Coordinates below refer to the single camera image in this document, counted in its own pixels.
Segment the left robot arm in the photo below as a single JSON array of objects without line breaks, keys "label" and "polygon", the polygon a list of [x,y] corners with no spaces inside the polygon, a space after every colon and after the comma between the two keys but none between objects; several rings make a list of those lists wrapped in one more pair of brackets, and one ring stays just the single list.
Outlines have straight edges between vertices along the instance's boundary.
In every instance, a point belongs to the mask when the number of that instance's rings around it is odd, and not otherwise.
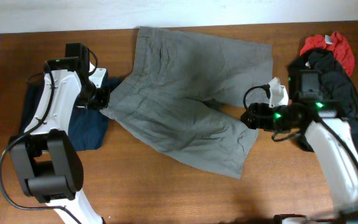
[{"label": "left robot arm", "polygon": [[[21,210],[54,210],[64,223],[104,223],[83,191],[84,172],[68,128],[75,107],[100,110],[109,103],[103,83],[108,72],[91,63],[94,53],[81,43],[69,43],[63,58],[44,64],[44,88],[37,109],[19,136],[13,136],[0,158],[0,189]],[[16,204],[2,181],[2,163],[9,155],[23,193],[40,206]]]}]

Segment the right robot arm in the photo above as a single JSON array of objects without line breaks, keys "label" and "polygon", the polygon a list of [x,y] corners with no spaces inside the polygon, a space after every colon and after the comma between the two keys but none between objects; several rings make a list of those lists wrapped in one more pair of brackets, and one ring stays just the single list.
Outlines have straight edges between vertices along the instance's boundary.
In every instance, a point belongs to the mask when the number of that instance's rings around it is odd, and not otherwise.
[{"label": "right robot arm", "polygon": [[358,223],[358,153],[343,109],[324,100],[319,73],[300,70],[284,87],[278,78],[261,89],[268,103],[244,104],[241,121],[250,129],[263,129],[283,141],[304,137],[318,158],[333,201],[333,218],[277,215],[275,223]]}]

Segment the grey shorts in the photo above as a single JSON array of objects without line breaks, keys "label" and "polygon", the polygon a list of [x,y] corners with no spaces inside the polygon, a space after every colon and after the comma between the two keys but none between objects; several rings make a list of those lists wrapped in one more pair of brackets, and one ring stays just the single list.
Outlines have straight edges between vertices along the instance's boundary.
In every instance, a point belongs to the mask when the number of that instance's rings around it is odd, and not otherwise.
[{"label": "grey shorts", "polygon": [[138,31],[134,67],[102,114],[181,163],[240,178],[258,132],[219,110],[272,79],[269,44],[154,27]]}]

